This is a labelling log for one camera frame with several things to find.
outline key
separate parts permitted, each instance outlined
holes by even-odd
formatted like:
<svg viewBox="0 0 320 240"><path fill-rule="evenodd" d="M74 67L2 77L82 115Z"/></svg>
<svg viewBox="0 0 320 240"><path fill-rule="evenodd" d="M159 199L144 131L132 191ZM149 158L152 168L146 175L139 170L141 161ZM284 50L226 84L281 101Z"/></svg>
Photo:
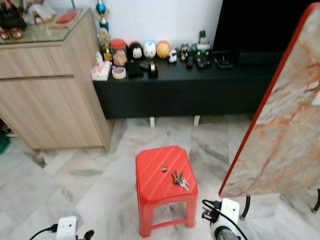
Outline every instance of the key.
<svg viewBox="0 0 320 240"><path fill-rule="evenodd" d="M179 185L179 184L181 183L181 179L182 179L183 173L181 172L181 173L179 174L179 176L178 176L177 171L175 170L175 171L174 171L174 175L171 174L171 177L172 177L172 179L173 179L173 184Z"/></svg>
<svg viewBox="0 0 320 240"><path fill-rule="evenodd" d="M186 182L181 181L181 182L180 182L180 186L183 187L187 192L189 192L189 188L188 188Z"/></svg>
<svg viewBox="0 0 320 240"><path fill-rule="evenodd" d="M189 192L189 183L184 177L181 179L180 186L183 187L187 192Z"/></svg>
<svg viewBox="0 0 320 240"><path fill-rule="evenodd" d="M187 182L187 180L184 177L181 178L181 182L184 182L185 185L187 185L188 187L190 186L189 183Z"/></svg>

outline red plastic stool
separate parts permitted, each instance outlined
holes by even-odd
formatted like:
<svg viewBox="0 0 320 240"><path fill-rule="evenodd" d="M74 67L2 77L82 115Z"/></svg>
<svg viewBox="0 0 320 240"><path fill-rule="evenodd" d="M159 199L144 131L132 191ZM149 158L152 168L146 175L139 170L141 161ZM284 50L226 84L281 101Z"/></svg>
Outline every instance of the red plastic stool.
<svg viewBox="0 0 320 240"><path fill-rule="evenodd" d="M139 233L148 237L151 230L168 225L196 224L198 186L186 151L179 146L168 146L140 152L135 158L136 191L139 207ZM189 191L173 184L174 171L183 172ZM164 204L186 202L186 219L152 225L154 208Z"/></svg>

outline tissue box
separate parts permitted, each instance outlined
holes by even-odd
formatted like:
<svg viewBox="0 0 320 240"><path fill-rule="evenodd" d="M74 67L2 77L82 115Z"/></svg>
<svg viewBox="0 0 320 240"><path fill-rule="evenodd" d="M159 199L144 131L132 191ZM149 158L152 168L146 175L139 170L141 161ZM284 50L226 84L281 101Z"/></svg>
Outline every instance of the tissue box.
<svg viewBox="0 0 320 240"><path fill-rule="evenodd" d="M96 64L91 70L91 77L94 81L107 81L111 69L111 62L104 61L103 65Z"/></svg>

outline blue trophy top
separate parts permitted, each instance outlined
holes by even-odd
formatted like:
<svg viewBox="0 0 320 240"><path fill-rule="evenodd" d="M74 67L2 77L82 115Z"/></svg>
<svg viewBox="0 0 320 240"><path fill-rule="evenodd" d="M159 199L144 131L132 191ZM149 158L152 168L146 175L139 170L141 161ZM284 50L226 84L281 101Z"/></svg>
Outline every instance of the blue trophy top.
<svg viewBox="0 0 320 240"><path fill-rule="evenodd" d="M107 11L107 7L106 5L103 3L103 2L100 2L100 3L97 3L97 5L95 6L95 10L101 14L101 15L104 15Z"/></svg>

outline white wall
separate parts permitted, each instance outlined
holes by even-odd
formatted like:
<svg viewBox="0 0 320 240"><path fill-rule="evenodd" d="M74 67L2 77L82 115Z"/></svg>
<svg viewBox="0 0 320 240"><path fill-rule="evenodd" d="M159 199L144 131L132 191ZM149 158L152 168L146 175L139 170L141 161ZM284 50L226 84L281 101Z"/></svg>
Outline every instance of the white wall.
<svg viewBox="0 0 320 240"><path fill-rule="evenodd" d="M195 43L205 30L212 44L223 0L104 0L110 9L111 38L128 44L166 40L172 47ZM50 0L54 8L72 8L71 0ZM96 0L74 0L79 8L95 8Z"/></svg>

